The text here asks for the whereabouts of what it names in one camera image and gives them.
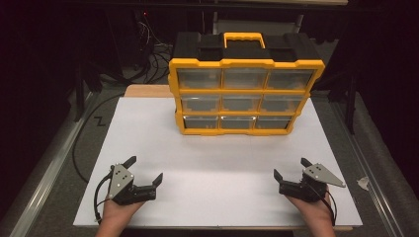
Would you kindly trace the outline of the grey box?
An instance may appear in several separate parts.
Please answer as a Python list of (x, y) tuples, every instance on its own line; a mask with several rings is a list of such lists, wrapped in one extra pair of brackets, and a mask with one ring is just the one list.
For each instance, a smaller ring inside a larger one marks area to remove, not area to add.
[(294, 20), (279, 22), (223, 20), (213, 17), (212, 33), (262, 33), (269, 36), (281, 36), (288, 33), (298, 33), (302, 25), (303, 15), (297, 15)]

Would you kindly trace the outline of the person's right hand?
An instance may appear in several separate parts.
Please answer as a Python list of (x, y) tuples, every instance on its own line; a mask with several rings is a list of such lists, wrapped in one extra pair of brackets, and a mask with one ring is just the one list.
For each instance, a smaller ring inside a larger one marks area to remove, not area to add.
[(307, 226), (320, 227), (332, 225), (330, 210), (322, 201), (306, 202), (289, 196), (287, 196), (287, 199), (297, 208)]

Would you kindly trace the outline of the dark metal stand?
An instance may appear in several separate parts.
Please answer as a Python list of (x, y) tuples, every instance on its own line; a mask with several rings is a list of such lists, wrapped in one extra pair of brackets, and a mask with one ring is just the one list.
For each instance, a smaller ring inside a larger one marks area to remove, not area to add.
[(80, 121), (85, 111), (85, 89), (87, 86), (91, 92), (102, 91), (99, 72), (96, 65), (91, 61), (80, 62), (75, 70), (75, 97), (76, 116), (75, 121)]
[(354, 74), (350, 77), (347, 87), (347, 102), (345, 110), (345, 124), (351, 134), (354, 134), (354, 113), (355, 113), (355, 101), (357, 92), (357, 79), (358, 75)]

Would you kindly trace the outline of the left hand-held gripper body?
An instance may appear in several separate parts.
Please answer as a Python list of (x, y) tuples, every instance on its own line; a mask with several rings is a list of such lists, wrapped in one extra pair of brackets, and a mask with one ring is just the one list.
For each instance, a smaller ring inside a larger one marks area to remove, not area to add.
[(118, 205), (129, 205), (156, 199), (156, 186), (138, 187), (134, 175), (122, 164), (116, 165), (112, 172), (108, 197)]

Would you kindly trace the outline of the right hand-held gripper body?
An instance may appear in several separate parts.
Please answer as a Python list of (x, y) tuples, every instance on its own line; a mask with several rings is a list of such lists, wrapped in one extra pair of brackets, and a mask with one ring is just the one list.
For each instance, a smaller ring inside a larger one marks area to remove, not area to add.
[(325, 198), (328, 185), (346, 187), (346, 184), (325, 166), (316, 163), (302, 170), (302, 178), (298, 183), (283, 180), (279, 184), (279, 193), (306, 202), (317, 202)]

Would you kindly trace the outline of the metal floor rail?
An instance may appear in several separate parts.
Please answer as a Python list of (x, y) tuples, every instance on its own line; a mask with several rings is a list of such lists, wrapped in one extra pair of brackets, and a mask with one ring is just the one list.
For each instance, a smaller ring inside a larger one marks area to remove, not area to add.
[(59, 173), (66, 162), (67, 156), (75, 142), (75, 139), (81, 131), (82, 125), (87, 120), (87, 114), (93, 110), (93, 107), (99, 97), (98, 93), (89, 92), (83, 102), (85, 111), (81, 114), (78, 121), (72, 118), (65, 125), (65, 130), (60, 134), (60, 138), (47, 152), (50, 162), (38, 181), (37, 187), (28, 200), (20, 218), (17, 220), (9, 237), (27, 237), (31, 231), (38, 215), (40, 214), (53, 186), (59, 176)]
[(381, 222), (385, 226), (386, 232), (389, 237), (404, 237), (402, 230), (391, 210), (390, 204), (387, 197), (385, 196), (382, 188), (377, 183), (377, 179), (371, 169), (366, 157), (360, 147), (360, 144), (355, 138), (355, 135), (349, 130), (345, 123), (344, 112), (338, 103), (331, 103), (331, 109), (340, 126), (343, 128), (344, 134), (347, 137), (349, 144), (351, 145), (352, 151), (355, 154), (358, 167), (362, 170), (365, 177), (369, 179), (367, 187), (369, 188), (369, 194), (373, 200), (374, 206), (380, 216)]

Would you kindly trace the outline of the yellow black drawer organizer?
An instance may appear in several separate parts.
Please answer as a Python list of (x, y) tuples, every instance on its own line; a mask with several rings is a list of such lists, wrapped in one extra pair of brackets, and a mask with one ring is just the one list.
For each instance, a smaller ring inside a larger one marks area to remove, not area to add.
[(209, 129), (186, 131), (180, 127), (177, 119), (177, 108), (180, 105), (177, 72), (180, 69), (312, 69), (314, 74), (309, 82), (307, 98), (303, 103), (303, 107), (310, 97), (312, 86), (321, 77), (325, 69), (323, 60), (305, 34), (284, 34), (282, 36), (265, 36), (262, 34), (265, 43), (264, 48), (260, 48), (256, 41), (233, 41), (228, 48), (225, 48), (223, 34), (203, 36), (199, 33), (180, 33), (177, 36), (173, 54), (169, 61), (168, 82), (170, 91), (175, 99), (175, 121), (180, 132), (188, 135), (285, 135), (291, 133), (295, 121), (292, 124), (292, 128), (285, 132), (266, 132), (264, 130), (256, 130), (254, 132), (213, 132)]

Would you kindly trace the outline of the set of clear plastic drawers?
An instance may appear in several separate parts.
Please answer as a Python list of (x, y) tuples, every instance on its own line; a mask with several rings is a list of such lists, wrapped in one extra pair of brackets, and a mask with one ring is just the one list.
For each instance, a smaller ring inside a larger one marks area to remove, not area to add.
[(289, 131), (312, 69), (180, 69), (177, 119), (186, 131)]

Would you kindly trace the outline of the person's left hand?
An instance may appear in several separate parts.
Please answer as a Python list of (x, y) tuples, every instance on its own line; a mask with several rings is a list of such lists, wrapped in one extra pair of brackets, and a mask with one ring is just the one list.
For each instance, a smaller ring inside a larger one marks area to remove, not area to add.
[(113, 200), (107, 200), (104, 205), (100, 226), (125, 228), (142, 206), (143, 202), (119, 205)]

